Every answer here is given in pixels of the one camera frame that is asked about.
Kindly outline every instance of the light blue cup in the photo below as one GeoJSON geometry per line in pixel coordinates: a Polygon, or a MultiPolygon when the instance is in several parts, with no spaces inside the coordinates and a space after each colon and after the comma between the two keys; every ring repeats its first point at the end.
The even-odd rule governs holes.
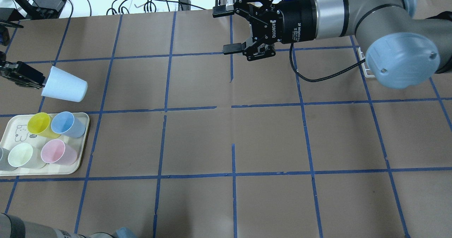
{"type": "Polygon", "coordinates": [[[57,114],[50,124],[53,132],[72,138],[81,137],[86,127],[71,112],[62,112],[57,114]]]}
{"type": "Polygon", "coordinates": [[[88,89],[88,83],[74,75],[52,66],[41,96],[65,101],[80,102],[88,89]]]}

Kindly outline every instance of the white paper cup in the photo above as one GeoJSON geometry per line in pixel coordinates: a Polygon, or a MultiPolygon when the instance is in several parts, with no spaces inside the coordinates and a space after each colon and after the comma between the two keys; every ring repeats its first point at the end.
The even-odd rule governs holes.
{"type": "Polygon", "coordinates": [[[8,155],[10,151],[0,147],[0,170],[1,171],[14,171],[17,167],[13,167],[8,163],[8,155]]]}
{"type": "Polygon", "coordinates": [[[88,83],[85,80],[52,66],[41,96],[80,102],[87,89],[88,83]]]}
{"type": "Polygon", "coordinates": [[[85,125],[71,112],[61,112],[57,114],[53,117],[50,126],[52,127],[53,132],[72,138],[81,137],[86,130],[85,125]]]}
{"type": "Polygon", "coordinates": [[[39,150],[29,143],[21,143],[11,149],[8,163],[13,167],[29,169],[43,168],[46,163],[42,161],[39,150]]]}

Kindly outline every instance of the tray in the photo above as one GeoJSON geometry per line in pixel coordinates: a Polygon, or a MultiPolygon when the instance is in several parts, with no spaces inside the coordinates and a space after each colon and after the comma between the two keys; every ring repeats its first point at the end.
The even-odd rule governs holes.
{"type": "MultiPolygon", "coordinates": [[[[61,135],[58,139],[69,144],[74,150],[79,154],[76,161],[70,166],[62,166],[57,164],[47,164],[41,169],[28,169],[21,168],[14,171],[0,171],[0,176],[11,176],[11,175],[66,175],[75,172],[79,166],[82,159],[83,148],[86,141],[86,136],[89,128],[89,116],[86,113],[73,113],[85,126],[86,130],[82,137],[80,138],[70,138],[61,135]]],[[[55,117],[57,114],[49,114],[50,117],[55,117]]],[[[27,123],[31,119],[32,114],[18,115],[10,119],[8,125],[6,125],[5,133],[0,142],[0,147],[7,150],[11,150],[14,146],[20,143],[29,143],[35,146],[39,150],[42,149],[44,144],[50,141],[50,138],[41,137],[38,135],[31,134],[27,130],[27,123]]]]}

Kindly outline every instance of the power adapter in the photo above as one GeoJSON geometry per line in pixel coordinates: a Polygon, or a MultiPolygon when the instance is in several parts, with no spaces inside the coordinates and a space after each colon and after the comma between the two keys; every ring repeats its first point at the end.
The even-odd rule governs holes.
{"type": "MultiPolygon", "coordinates": [[[[184,3],[191,4],[191,3],[190,3],[190,0],[180,0],[180,1],[181,1],[181,2],[184,2],[184,3]]],[[[179,3],[178,11],[181,11],[181,10],[189,11],[189,10],[190,10],[190,7],[191,7],[190,5],[179,3]]]]}

